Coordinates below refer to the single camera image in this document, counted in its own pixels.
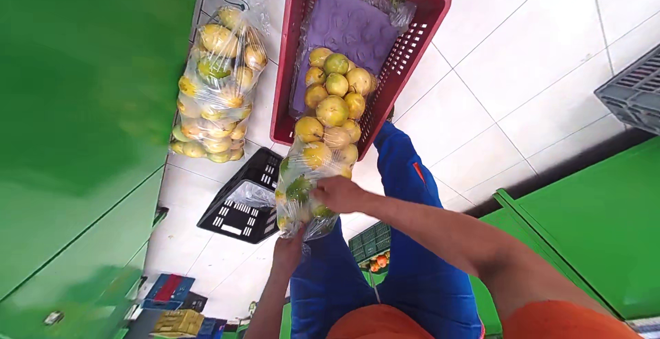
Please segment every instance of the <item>yellow crate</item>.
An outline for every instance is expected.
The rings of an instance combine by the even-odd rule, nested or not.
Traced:
[[[203,320],[204,316],[192,309],[166,310],[151,334],[163,338],[194,338]]]

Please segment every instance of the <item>blue pants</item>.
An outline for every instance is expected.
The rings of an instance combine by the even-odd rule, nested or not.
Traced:
[[[374,145],[386,196],[442,207],[436,182],[408,135],[385,122]],[[311,256],[291,277],[291,337],[325,338],[343,315],[378,302],[344,241],[340,220],[330,234],[308,244]],[[466,273],[394,228],[387,277],[377,290],[383,304],[403,311],[434,338],[477,339],[482,333]]]

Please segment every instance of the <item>person's right hand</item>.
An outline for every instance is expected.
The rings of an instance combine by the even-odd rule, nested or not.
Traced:
[[[363,211],[366,200],[372,195],[340,175],[319,180],[310,194],[335,213]]]

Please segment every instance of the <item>orange shirt sleeve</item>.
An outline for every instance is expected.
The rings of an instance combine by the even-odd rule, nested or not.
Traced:
[[[614,317],[567,301],[530,303],[502,321],[507,339],[639,339]]]
[[[368,305],[347,313],[330,328],[327,336],[327,339],[358,338],[433,339],[404,312],[385,304]]]

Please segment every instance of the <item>red plastic crate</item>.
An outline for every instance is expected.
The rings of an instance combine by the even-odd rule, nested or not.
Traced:
[[[397,96],[408,82],[419,59],[431,43],[433,35],[449,11],[451,0],[409,0],[417,4],[417,12],[410,23],[410,29],[397,38],[394,47],[383,64],[379,75],[379,86],[367,99],[367,106],[360,119],[362,136],[356,143],[358,160],[362,160],[375,134],[387,118]],[[285,18],[282,27],[275,103],[271,118],[271,139],[277,143],[292,145],[296,121],[288,114],[290,94],[295,85],[294,64],[300,38],[300,23],[311,13],[316,0],[286,0]]]

